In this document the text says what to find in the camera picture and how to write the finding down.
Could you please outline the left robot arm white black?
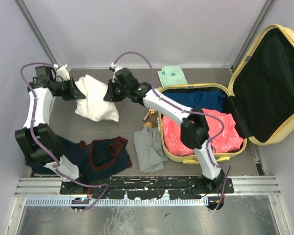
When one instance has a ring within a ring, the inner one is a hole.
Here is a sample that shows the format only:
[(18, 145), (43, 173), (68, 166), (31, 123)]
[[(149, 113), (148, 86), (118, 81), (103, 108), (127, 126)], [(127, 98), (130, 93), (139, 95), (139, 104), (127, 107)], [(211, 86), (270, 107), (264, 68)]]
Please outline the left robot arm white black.
[(23, 128), (15, 131), (15, 139), (24, 154), (25, 163), (37, 174), (57, 174), (63, 182), (71, 182), (71, 189), (83, 194), (88, 181), (80, 177), (78, 166), (66, 157), (64, 147), (49, 125), (55, 97), (64, 101), (84, 99), (65, 65), (34, 63), (35, 76), (24, 78), (30, 98)]

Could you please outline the pink patterned shirt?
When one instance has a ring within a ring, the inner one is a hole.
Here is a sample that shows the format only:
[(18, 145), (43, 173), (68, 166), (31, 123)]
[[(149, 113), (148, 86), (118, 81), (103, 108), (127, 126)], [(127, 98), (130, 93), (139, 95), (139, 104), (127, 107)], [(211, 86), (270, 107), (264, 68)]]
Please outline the pink patterned shirt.
[[(212, 117), (206, 117), (209, 126), (209, 137), (215, 136), (211, 141), (214, 153), (224, 153), (241, 149), (243, 138), (241, 138), (235, 129), (235, 121), (231, 114), (221, 113), (217, 110), (202, 109), (206, 114), (219, 118), (222, 122)], [(162, 117), (162, 128), (164, 144), (168, 151), (176, 156), (189, 156), (193, 151), (186, 147), (180, 140), (181, 128), (167, 116)]]

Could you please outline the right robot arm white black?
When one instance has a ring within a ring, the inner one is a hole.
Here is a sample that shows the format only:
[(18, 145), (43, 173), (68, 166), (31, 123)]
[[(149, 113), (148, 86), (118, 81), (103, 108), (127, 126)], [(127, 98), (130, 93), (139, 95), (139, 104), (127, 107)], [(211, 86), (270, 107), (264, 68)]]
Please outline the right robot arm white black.
[(193, 151), (199, 161), (206, 189), (215, 193), (223, 188), (226, 174), (213, 155), (206, 121), (208, 115), (200, 108), (192, 109), (173, 101), (147, 82), (138, 82), (128, 68), (111, 65), (109, 69), (113, 77), (108, 81), (104, 101), (120, 102), (128, 98), (170, 118), (180, 126), (181, 142)]

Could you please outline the grey shirt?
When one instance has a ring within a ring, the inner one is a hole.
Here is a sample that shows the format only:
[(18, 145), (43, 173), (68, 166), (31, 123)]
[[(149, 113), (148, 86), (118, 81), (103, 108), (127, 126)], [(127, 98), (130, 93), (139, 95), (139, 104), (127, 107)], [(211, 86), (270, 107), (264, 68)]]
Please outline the grey shirt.
[(163, 152), (160, 132), (157, 128), (144, 127), (134, 133), (134, 146), (141, 173), (153, 173), (164, 169), (168, 157)]

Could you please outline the blue shirt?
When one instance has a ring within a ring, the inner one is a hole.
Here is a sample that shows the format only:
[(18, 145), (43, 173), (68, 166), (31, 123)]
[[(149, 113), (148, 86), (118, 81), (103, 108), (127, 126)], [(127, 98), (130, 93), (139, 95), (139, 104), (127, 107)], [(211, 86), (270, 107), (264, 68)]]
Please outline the blue shirt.
[(201, 109), (216, 110), (219, 112), (222, 112), (223, 102), (227, 98), (220, 91), (197, 91), (190, 93), (164, 92), (163, 94), (175, 102), (193, 109), (200, 107)]

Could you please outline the white cloth garment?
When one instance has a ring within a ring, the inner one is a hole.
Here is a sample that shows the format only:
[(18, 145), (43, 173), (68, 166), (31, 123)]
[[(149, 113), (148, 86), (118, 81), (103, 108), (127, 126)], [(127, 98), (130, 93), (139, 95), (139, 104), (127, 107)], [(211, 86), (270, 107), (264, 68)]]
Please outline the white cloth garment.
[(78, 99), (75, 113), (95, 122), (102, 120), (119, 121), (119, 112), (113, 102), (104, 101), (108, 86), (90, 75), (76, 81), (77, 88), (85, 95)]

